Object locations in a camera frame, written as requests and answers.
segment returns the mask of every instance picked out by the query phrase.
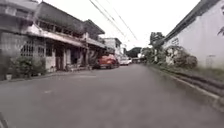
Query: curb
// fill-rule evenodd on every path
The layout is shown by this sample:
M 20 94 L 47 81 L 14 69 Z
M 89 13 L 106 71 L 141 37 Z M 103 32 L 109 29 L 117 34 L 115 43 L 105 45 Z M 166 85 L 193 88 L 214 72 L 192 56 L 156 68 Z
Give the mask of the curb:
M 177 78 L 177 77 L 175 77 L 175 76 L 173 76 L 171 74 L 168 74 L 166 72 L 163 72 L 163 71 L 161 71 L 161 70 L 159 70 L 159 69 L 157 69 L 155 67 L 150 67 L 150 68 L 152 70 L 154 70 L 155 72 L 163 74 L 163 75 L 171 78 L 172 80 L 175 80 L 175 81 L 177 81 L 179 83 L 182 83 L 182 84 L 184 84 L 184 85 L 186 85 L 186 86 L 196 90 L 198 93 L 202 94 L 203 96 L 205 96 L 205 97 L 207 97 L 207 98 L 209 98 L 211 100 L 212 107 L 214 107 L 215 109 L 217 109 L 217 110 L 219 110 L 221 112 L 224 112 L 224 98 L 223 97 L 220 97 L 220 96 L 218 96 L 216 94 L 208 92 L 208 91 L 206 91 L 206 90 L 204 90 L 204 89 L 202 89 L 202 88 L 200 88 L 200 87 L 198 87 L 196 85 L 193 85 L 193 84 L 191 84 L 189 82 L 181 80 L 181 79 L 179 79 L 179 78 Z
M 4 81 L 0 81 L 0 85 L 1 84 L 7 84 L 7 83 L 13 83 L 13 82 L 20 82 L 20 81 L 30 81 L 30 80 L 37 80 L 37 79 L 44 79 L 44 78 L 49 78 L 49 77 L 54 77 L 54 76 L 67 76 L 67 75 L 75 75 L 79 72 L 82 72 L 82 71 L 87 71 L 87 70 L 81 70 L 81 71 L 78 71 L 78 72 L 62 72 L 62 73 L 58 73 L 58 74 L 47 74 L 47 75 L 43 75 L 43 76 L 35 76 L 35 77 L 31 77 L 31 78 L 23 78 L 23 79 L 12 79 L 12 80 L 4 80 Z

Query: overcast sky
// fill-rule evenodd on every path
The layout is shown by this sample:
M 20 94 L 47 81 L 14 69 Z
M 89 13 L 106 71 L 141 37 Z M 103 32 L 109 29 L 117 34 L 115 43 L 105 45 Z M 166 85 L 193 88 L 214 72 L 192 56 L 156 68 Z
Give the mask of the overcast sky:
M 90 0 L 44 1 L 80 20 L 91 19 L 106 32 L 104 37 L 118 37 L 128 45 L 128 49 L 134 46 L 147 46 L 151 32 L 168 34 L 199 2 L 199 0 L 92 0 L 102 11 L 105 12 L 103 8 L 107 10 L 124 36 L 91 4 Z M 131 28 L 137 40 L 113 8 Z

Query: awning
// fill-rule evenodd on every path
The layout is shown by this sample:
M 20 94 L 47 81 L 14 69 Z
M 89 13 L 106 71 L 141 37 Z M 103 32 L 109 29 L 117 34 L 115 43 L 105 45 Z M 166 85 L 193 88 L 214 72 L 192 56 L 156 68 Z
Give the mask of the awning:
M 32 34 L 32 35 L 35 35 L 35 36 L 61 41 L 61 42 L 64 42 L 64 43 L 68 43 L 68 44 L 77 46 L 77 47 L 84 47 L 83 43 L 79 39 L 63 36 L 63 35 L 56 34 L 56 33 L 53 33 L 53 32 L 48 32 L 48 31 L 45 31 L 41 28 L 38 28 L 36 25 L 32 25 L 31 27 L 29 27 L 27 32 L 29 34 Z

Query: road edge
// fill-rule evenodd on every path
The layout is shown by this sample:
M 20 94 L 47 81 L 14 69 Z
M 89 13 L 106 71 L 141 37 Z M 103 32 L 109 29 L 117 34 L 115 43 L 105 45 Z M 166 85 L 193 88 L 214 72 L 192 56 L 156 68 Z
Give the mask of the road edge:
M 165 75 L 165 76 L 171 78 L 172 80 L 175 80 L 175 81 L 177 81 L 179 83 L 182 83 L 182 84 L 184 84 L 184 85 L 186 85 L 186 86 L 196 90 L 198 93 L 200 93 L 203 96 L 206 96 L 206 98 L 209 98 L 212 101 L 211 102 L 212 107 L 214 107 L 215 109 L 219 110 L 220 112 L 224 112 L 224 98 L 223 97 L 220 97 L 220 96 L 218 96 L 216 94 L 213 94 L 213 93 L 211 93 L 211 92 L 209 92 L 207 90 L 199 88 L 198 86 L 196 86 L 194 84 L 191 84 L 191 83 L 189 83 L 187 81 L 181 80 L 181 79 L 179 79 L 179 78 L 177 78 L 177 77 L 175 77 L 175 76 L 173 76 L 171 74 L 168 74 L 166 72 L 163 72 L 163 71 L 161 71 L 161 70 L 159 70 L 159 69 L 157 69 L 155 67 L 149 67 L 149 68 L 154 70 L 157 73 Z

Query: asphalt road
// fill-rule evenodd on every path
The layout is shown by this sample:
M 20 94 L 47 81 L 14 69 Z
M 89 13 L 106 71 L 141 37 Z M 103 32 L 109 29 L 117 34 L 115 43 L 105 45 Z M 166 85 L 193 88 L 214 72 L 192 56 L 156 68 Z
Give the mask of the asphalt road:
M 141 65 L 0 85 L 11 128 L 224 128 L 224 114 Z

